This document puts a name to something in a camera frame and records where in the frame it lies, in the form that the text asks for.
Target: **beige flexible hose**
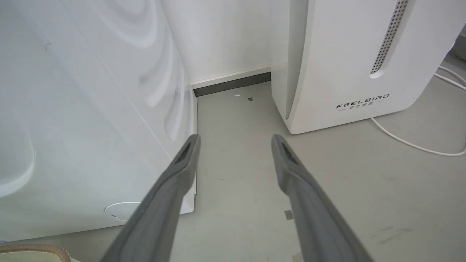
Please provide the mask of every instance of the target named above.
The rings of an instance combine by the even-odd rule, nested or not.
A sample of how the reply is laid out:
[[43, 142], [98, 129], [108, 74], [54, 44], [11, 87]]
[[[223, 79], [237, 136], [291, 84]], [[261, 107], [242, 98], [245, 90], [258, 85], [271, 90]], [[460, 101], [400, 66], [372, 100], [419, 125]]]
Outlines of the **beige flexible hose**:
[[71, 262], [71, 257], [69, 256], [68, 252], [58, 246], [42, 244], [17, 244], [0, 247], [0, 254], [24, 251], [48, 252], [57, 255], [61, 262]]

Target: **white washing machine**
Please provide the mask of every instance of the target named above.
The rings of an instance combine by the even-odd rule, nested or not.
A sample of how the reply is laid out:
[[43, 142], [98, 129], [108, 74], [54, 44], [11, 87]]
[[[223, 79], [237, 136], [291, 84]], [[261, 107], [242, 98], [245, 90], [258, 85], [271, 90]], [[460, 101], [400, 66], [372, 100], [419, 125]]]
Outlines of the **white washing machine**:
[[123, 224], [196, 132], [159, 1], [1, 1], [0, 12], [0, 240]]

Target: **white appliance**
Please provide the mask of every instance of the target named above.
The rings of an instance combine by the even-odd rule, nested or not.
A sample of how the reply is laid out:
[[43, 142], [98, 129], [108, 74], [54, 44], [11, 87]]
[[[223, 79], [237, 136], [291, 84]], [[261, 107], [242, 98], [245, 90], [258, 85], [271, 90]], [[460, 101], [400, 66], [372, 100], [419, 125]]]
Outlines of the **white appliance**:
[[411, 106], [465, 11], [464, 0], [272, 0], [272, 96], [289, 131]]
[[0, 33], [0, 240], [123, 224], [196, 132], [159, 1], [0, 1]]

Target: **white wall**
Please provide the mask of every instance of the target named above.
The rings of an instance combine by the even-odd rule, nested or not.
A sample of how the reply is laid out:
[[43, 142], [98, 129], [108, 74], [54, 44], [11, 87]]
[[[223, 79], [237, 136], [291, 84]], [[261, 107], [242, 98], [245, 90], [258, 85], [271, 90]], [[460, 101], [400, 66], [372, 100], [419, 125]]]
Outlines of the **white wall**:
[[269, 71], [268, 0], [161, 2], [191, 82]]

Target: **white air purifier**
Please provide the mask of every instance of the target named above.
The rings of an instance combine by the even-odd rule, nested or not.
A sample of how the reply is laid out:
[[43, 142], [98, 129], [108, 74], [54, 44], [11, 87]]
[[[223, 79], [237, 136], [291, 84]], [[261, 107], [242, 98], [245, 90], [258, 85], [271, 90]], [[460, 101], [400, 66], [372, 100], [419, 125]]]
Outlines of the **white air purifier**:
[[289, 131], [411, 106], [465, 12], [464, 0], [273, 0], [272, 96]]

